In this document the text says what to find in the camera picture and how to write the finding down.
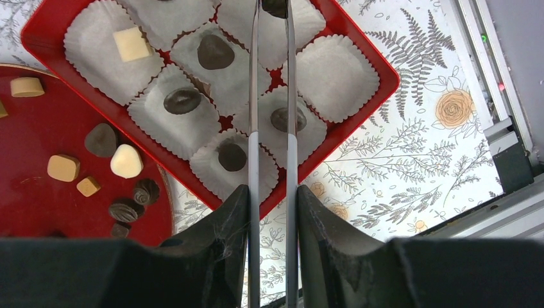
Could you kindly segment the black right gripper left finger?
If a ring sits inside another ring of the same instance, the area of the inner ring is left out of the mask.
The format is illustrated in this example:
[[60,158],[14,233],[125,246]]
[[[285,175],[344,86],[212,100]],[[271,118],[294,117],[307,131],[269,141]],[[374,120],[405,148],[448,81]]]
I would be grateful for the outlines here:
[[239,307],[249,191],[160,246],[128,239],[1,241],[2,307]]

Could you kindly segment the caramel round chocolate top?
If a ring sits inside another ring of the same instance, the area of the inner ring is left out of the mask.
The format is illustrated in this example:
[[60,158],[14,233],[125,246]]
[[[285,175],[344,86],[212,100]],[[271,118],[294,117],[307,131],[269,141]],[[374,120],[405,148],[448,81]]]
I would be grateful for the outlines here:
[[10,81],[11,95],[14,98],[32,98],[45,94],[41,81],[36,77],[20,77]]

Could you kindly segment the dark chocolate tray front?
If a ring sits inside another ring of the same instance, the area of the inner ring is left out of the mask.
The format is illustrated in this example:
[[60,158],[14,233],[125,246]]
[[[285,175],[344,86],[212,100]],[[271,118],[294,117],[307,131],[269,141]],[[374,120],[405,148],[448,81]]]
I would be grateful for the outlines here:
[[236,143],[221,144],[217,151],[219,164],[228,172],[240,171],[247,163],[246,152]]

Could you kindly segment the dark round chocolate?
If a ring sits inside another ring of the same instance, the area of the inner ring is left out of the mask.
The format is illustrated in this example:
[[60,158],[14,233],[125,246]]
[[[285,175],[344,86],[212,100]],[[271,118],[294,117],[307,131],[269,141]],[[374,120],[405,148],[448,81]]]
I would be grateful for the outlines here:
[[[303,130],[307,125],[307,118],[300,108],[297,108],[296,131]],[[289,111],[287,107],[278,108],[270,115],[272,126],[280,132],[288,132]]]

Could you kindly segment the round red plate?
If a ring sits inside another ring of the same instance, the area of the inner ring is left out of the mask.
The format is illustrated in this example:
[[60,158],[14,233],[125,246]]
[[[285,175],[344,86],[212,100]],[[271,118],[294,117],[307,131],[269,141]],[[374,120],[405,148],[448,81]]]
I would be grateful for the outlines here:
[[[45,94],[14,98],[10,81],[36,77]],[[54,75],[1,65],[1,238],[126,237],[156,246],[174,232],[169,187],[163,170],[142,150],[135,178],[110,169],[85,143],[116,151],[130,144],[79,95]]]

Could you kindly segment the white round chocolate right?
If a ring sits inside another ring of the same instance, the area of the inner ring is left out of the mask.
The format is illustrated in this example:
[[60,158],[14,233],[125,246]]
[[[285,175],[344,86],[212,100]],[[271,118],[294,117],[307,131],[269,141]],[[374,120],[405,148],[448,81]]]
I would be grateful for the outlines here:
[[139,152],[129,144],[121,144],[110,161],[113,174],[121,178],[135,178],[143,170],[144,164]]

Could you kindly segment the dark oval chocolate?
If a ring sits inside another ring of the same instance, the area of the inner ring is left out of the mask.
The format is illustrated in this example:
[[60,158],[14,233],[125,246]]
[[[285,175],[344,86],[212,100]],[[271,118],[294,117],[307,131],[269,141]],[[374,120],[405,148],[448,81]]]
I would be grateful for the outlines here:
[[165,110],[174,115],[192,112],[200,105],[201,94],[198,90],[182,87],[171,91],[163,101]]

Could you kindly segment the floral table cloth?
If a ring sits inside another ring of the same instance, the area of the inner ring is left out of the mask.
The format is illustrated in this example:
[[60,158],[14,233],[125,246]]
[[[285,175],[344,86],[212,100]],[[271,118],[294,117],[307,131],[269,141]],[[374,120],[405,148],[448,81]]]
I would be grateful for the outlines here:
[[380,240],[420,233],[502,192],[441,1],[342,1],[398,90],[305,180]]

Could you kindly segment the metal tongs with clear tips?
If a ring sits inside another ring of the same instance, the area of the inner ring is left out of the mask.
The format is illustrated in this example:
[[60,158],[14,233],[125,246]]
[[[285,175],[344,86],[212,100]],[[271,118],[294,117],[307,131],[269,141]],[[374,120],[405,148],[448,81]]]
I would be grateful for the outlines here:
[[[290,1],[284,1],[285,30],[287,40],[287,227],[285,255],[285,306],[299,305],[298,287],[298,227],[296,218],[298,188],[298,139],[296,93],[296,35],[293,9]],[[248,99],[248,185],[249,185],[249,234],[248,234],[248,307],[260,307],[260,206],[261,184],[272,191],[278,180],[278,172],[269,159],[260,158],[259,142],[259,17],[262,1],[254,4],[251,24]]]

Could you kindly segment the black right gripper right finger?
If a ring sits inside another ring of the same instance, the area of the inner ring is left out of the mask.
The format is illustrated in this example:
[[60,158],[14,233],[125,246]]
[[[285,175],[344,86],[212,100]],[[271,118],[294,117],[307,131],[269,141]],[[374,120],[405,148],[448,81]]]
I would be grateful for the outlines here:
[[543,243],[394,238],[386,243],[297,192],[306,307],[542,307]]

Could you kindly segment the red chocolate box tray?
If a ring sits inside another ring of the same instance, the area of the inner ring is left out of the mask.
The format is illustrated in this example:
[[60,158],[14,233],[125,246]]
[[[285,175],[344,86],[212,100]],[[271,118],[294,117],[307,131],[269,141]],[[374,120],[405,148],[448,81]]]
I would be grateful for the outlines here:
[[[328,123],[325,141],[309,158],[299,165],[298,179],[304,180],[343,141],[365,122],[398,88],[398,73],[372,44],[368,37],[336,1],[312,1],[326,20],[320,37],[338,34],[348,37],[375,68],[380,78],[377,92],[353,116],[341,123]],[[89,1],[43,1],[21,31],[25,49],[39,62],[59,77],[73,93],[79,95],[92,108],[123,132],[136,146],[158,165],[179,180],[207,206],[215,210],[221,200],[213,195],[191,173],[189,163],[176,157],[146,135],[129,117],[126,108],[115,103],[76,72],[65,59],[64,35],[76,16]]]

